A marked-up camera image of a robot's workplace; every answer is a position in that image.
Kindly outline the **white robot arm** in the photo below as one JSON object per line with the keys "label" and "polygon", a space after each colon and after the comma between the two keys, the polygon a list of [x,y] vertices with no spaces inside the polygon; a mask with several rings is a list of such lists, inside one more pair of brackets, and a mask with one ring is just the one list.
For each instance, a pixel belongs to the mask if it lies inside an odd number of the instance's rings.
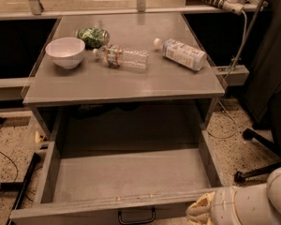
{"label": "white robot arm", "polygon": [[281,168],[264,184],[205,193],[185,213],[190,225],[281,225]]}

